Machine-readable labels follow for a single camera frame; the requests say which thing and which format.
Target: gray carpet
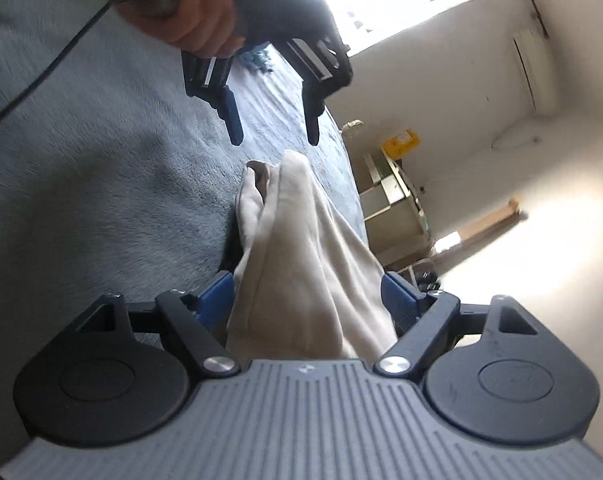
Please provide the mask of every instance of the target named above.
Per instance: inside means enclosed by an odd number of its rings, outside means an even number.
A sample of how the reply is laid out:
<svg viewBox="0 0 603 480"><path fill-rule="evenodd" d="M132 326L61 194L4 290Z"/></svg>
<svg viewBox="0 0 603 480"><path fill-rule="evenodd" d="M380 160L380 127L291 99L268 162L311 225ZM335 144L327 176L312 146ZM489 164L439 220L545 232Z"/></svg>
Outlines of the gray carpet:
<svg viewBox="0 0 603 480"><path fill-rule="evenodd" d="M103 4L0 1L0 108ZM149 300L215 272L247 160L305 153L365 237L332 118L309 146L300 81L274 61L269 75L231 74L246 133L235 148L216 112L184 94L179 52L110 11L0 126L0 463L26 438L15 374L69 320L104 291Z"/></svg>

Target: beige cloth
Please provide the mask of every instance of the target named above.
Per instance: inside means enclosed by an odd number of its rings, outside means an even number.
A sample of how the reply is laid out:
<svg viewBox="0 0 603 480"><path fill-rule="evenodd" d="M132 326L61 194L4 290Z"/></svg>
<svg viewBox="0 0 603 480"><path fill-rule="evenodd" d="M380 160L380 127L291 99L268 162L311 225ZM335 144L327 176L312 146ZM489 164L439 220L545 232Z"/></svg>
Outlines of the beige cloth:
<svg viewBox="0 0 603 480"><path fill-rule="evenodd" d="M244 256L227 348L252 358L354 358L372 364L397 337L383 269L317 182L308 159L250 161L236 198Z"/></svg>

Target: silver screw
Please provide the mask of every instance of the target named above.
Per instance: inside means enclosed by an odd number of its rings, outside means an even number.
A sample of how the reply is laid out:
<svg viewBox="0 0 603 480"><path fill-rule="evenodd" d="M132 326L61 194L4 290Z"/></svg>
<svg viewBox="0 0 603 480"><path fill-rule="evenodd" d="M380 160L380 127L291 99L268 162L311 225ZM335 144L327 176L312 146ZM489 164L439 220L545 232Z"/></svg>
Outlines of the silver screw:
<svg viewBox="0 0 603 480"><path fill-rule="evenodd" d="M234 367L235 361L233 361L230 357L223 355L208 357L208 359L204 361L204 368L206 368L206 370L209 372L214 372L217 374L230 372Z"/></svg>
<svg viewBox="0 0 603 480"><path fill-rule="evenodd" d="M379 368L387 374L401 374L410 368L410 361L399 355L391 355L379 361Z"/></svg>

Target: yellow container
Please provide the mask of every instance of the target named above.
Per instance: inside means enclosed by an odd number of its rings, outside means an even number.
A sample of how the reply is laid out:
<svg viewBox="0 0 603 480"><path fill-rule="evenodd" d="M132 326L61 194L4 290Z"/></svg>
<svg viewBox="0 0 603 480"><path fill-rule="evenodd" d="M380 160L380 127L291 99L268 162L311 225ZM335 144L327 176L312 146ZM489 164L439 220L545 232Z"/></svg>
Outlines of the yellow container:
<svg viewBox="0 0 603 480"><path fill-rule="evenodd" d="M387 140L381 146L393 160L400 160L406 153L421 144L421 139L413 130L406 130L397 137Z"/></svg>

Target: finger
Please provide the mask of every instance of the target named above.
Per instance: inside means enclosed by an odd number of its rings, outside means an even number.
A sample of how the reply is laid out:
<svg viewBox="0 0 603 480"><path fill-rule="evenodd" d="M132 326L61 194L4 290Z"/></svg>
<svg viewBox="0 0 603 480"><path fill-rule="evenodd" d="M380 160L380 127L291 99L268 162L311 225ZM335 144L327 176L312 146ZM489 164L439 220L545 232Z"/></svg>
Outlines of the finger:
<svg viewBox="0 0 603 480"><path fill-rule="evenodd" d="M199 51L210 40L222 16L232 4L231 0L202 0L202 3L203 19L194 30L176 43L183 50Z"/></svg>
<svg viewBox="0 0 603 480"><path fill-rule="evenodd" d="M213 57L217 55L219 49L228 41L232 31L235 29L236 13L232 8L232 0L226 1L226 10L217 22L212 34L208 40L197 51L199 57Z"/></svg>
<svg viewBox="0 0 603 480"><path fill-rule="evenodd" d="M217 51L217 57L221 57L223 59L225 57L232 56L244 46L245 42L246 38L242 38L241 36L231 36L226 43L219 48Z"/></svg>
<svg viewBox="0 0 603 480"><path fill-rule="evenodd" d="M174 43L184 38L202 20L201 0L179 0L176 13L165 19L144 16L135 4L122 4L117 7L128 22L149 36L166 43Z"/></svg>

